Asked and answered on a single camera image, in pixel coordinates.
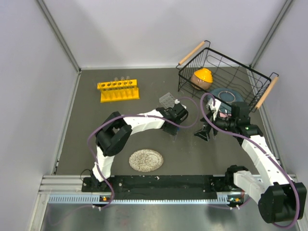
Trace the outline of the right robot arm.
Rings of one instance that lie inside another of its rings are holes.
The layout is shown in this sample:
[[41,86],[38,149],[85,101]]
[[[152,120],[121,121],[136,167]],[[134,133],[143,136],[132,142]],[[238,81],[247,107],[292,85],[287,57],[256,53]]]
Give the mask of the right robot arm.
[[221,102],[209,99],[206,105],[200,105],[209,113],[203,113],[203,128],[196,136],[206,141],[212,130],[233,136],[241,148],[253,161],[261,179],[257,179],[245,167],[231,166],[224,179],[229,190],[244,190],[256,202],[260,215],[266,223],[281,228],[281,222],[289,222],[288,229],[303,217],[307,189],[301,182],[295,182],[285,172],[267,146],[258,126],[250,123],[248,106],[245,102],[234,102],[231,116],[221,117]]

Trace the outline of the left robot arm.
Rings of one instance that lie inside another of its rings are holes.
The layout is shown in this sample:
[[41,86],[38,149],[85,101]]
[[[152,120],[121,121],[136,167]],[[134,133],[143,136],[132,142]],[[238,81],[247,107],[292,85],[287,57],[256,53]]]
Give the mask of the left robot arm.
[[114,156],[123,150],[131,135],[150,129],[162,129],[176,135],[179,125],[188,114],[186,107],[180,103],[137,115],[121,115],[118,111],[110,114],[103,122],[103,127],[94,133],[97,151],[91,171],[92,185],[99,191],[108,188]]

